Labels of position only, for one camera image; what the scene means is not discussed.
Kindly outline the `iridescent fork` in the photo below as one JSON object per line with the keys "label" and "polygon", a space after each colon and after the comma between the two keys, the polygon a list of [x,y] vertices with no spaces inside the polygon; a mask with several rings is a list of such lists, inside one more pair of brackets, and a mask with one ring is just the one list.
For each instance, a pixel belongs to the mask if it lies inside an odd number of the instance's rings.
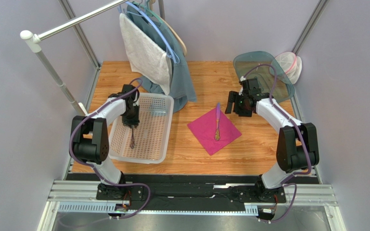
{"label": "iridescent fork", "polygon": [[136,147],[135,138],[134,138],[134,129],[135,129],[135,126],[131,125],[131,141],[130,141],[130,148],[131,149],[134,149]]}

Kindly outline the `iridescent table knife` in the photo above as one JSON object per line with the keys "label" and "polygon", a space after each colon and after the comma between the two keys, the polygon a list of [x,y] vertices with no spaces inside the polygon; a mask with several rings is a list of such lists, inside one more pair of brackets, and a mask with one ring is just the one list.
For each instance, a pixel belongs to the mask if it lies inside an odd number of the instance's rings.
{"label": "iridescent table knife", "polygon": [[221,108],[220,103],[217,103],[215,108],[215,114],[216,114],[216,129],[215,129],[215,140],[220,140],[220,119],[221,119]]}

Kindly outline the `magenta paper napkin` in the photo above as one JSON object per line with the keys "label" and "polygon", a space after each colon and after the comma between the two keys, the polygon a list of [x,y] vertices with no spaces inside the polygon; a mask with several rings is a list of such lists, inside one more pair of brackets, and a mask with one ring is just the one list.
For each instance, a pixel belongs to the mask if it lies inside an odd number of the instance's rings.
{"label": "magenta paper napkin", "polygon": [[221,112],[220,140],[215,140],[215,108],[189,123],[187,127],[209,155],[214,155],[241,136],[241,132]]}

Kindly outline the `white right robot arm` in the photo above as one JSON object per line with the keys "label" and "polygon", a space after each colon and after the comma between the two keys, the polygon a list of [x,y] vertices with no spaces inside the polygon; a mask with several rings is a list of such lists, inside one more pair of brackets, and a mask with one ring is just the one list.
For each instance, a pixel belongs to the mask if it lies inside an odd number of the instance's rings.
{"label": "white right robot arm", "polygon": [[292,117],[270,93],[263,93],[258,79],[242,77],[239,83],[240,91],[229,92],[225,113],[234,112],[240,117],[257,114],[278,133],[277,162],[255,183],[255,196],[265,201],[291,178],[309,174],[319,163],[317,129],[313,123],[303,123]]}

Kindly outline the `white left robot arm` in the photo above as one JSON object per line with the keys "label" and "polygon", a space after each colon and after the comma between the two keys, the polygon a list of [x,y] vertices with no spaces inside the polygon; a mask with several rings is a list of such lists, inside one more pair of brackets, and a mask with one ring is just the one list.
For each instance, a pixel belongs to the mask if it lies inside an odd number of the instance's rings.
{"label": "white left robot arm", "polygon": [[125,84],[122,91],[111,94],[107,101],[86,116],[75,116],[72,120],[69,154],[79,164],[89,166],[100,178],[99,189],[103,193],[115,194],[121,198],[127,193],[124,174],[117,169],[110,157],[108,126],[118,117],[129,129],[139,123],[139,90],[132,84]]}

